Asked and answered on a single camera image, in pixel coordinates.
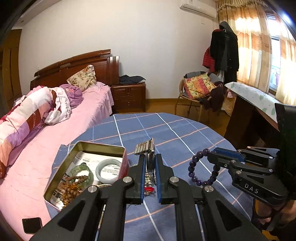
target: wooden headboard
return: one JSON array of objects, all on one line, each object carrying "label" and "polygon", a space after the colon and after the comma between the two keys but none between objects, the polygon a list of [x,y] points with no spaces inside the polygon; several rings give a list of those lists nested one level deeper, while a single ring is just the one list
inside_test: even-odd
[{"label": "wooden headboard", "polygon": [[119,56],[111,56],[111,49],[106,49],[80,54],[37,71],[30,89],[38,85],[53,88],[67,84],[69,77],[89,64],[94,66],[97,81],[106,85],[119,84]]}]

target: blanket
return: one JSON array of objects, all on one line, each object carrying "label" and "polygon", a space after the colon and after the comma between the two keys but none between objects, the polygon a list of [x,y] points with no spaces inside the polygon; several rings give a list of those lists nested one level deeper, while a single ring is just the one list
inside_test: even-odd
[{"label": "blanket", "polygon": [[45,125],[62,122],[70,113],[69,99],[60,87],[38,86],[18,100],[0,120],[0,178]]}]

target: ceiling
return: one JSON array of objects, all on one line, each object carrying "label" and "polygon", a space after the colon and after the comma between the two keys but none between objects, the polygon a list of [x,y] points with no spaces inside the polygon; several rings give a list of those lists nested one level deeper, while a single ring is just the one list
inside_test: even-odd
[{"label": "ceiling", "polygon": [[61,0],[37,0],[33,5],[18,19],[12,29],[23,28],[30,20],[36,17],[45,9]]}]

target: green bangle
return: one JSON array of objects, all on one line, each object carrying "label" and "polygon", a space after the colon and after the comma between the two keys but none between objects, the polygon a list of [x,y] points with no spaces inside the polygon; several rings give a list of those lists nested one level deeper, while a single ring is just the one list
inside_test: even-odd
[{"label": "green bangle", "polygon": [[89,167],[86,164],[80,164],[78,166],[75,166],[70,171],[72,176],[78,176],[77,174],[84,170],[87,170],[89,172],[89,176],[83,183],[80,184],[82,188],[86,188],[92,185],[92,183],[94,182],[94,175],[92,171],[89,169]]}]

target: red jacket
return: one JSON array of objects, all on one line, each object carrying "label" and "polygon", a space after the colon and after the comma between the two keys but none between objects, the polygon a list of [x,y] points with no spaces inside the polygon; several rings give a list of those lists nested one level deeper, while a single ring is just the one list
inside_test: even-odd
[{"label": "red jacket", "polygon": [[202,65],[210,69],[210,72],[212,73],[215,71],[215,60],[210,55],[210,47],[205,52]]}]

